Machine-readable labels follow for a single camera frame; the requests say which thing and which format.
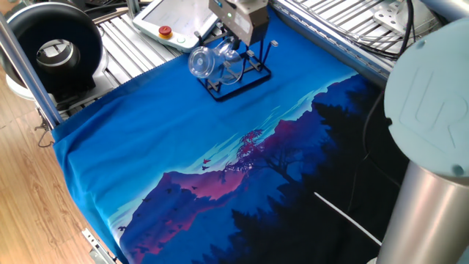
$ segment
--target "red emergency stop button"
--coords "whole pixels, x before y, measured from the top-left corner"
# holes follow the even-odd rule
[[[160,32],[160,37],[166,40],[173,36],[173,32],[169,26],[161,26],[158,32]]]

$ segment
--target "blue fabric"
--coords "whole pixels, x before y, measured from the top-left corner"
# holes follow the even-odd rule
[[[258,87],[215,102],[181,56],[123,84],[53,131],[72,198],[123,262],[340,263],[344,255],[354,263],[375,257],[370,239],[310,195],[320,190],[347,209],[351,168],[363,153],[359,143],[345,144],[356,141],[338,135],[359,140],[352,127],[363,124],[377,90],[276,15],[270,18],[266,41],[279,46],[267,59],[272,78]],[[341,121],[328,122],[328,114]],[[341,164],[330,168],[329,160]],[[326,172],[332,176],[320,176]],[[283,217],[295,215],[292,208],[302,216]],[[384,208],[363,220],[384,219],[375,230],[381,235],[392,202]],[[311,220],[289,222],[303,217]],[[324,225],[304,231],[313,221]],[[291,244],[304,234],[301,243],[313,241],[316,246],[305,250],[316,250],[315,257],[270,245]],[[344,241],[360,250],[349,250]],[[279,252],[285,255],[272,255]]]

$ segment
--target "metal pole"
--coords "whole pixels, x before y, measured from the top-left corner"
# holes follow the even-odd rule
[[[2,14],[0,14],[0,46],[43,110],[44,117],[51,127],[55,128],[63,120]]]
[[[127,0],[127,6],[129,8],[128,15],[130,19],[134,19],[140,12],[139,0]]]
[[[454,264],[469,245],[469,179],[409,163],[377,264]]]

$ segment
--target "tablet screen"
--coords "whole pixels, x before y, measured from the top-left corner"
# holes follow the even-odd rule
[[[173,32],[191,36],[212,15],[208,0],[163,0],[143,21],[156,26],[169,26]]]

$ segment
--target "purple mountain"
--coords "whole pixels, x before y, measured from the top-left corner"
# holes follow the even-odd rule
[[[235,197],[243,178],[242,172],[165,173],[125,228],[124,254],[134,263],[140,263],[147,252],[158,254],[178,232],[188,230],[199,213],[224,206]]]

